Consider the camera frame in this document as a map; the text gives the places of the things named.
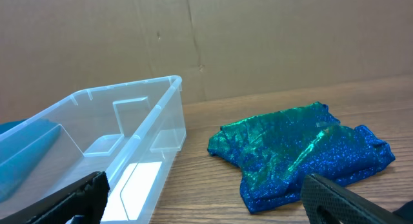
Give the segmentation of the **blue denim jeans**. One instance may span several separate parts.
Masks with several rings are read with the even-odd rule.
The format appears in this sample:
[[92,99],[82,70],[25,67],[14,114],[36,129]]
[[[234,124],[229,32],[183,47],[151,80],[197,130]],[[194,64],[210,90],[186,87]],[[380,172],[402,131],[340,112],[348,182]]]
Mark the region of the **blue denim jeans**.
[[1,201],[11,198],[59,138],[61,126],[46,119],[1,140]]

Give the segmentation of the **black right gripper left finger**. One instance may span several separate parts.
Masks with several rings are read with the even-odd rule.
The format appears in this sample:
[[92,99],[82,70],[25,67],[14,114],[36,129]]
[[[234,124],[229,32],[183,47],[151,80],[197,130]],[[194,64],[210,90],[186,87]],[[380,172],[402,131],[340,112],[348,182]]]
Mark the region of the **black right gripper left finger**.
[[96,171],[1,219],[1,224],[99,224],[109,192],[106,173]]

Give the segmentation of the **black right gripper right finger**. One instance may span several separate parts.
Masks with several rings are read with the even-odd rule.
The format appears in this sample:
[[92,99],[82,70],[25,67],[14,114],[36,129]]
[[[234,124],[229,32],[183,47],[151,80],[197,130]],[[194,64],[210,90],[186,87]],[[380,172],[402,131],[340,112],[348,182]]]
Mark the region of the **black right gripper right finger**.
[[301,201],[311,224],[412,224],[412,202],[390,212],[317,174],[305,176]]

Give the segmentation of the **sparkly blue green garment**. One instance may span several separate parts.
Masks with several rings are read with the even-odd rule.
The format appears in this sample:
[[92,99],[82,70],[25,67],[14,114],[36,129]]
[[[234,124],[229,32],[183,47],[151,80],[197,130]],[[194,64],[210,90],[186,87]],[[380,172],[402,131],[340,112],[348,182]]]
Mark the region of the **sparkly blue green garment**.
[[240,168],[240,196],[252,214],[298,201],[308,174],[345,187],[396,158],[368,127],[342,125],[320,102],[223,125],[207,151]]

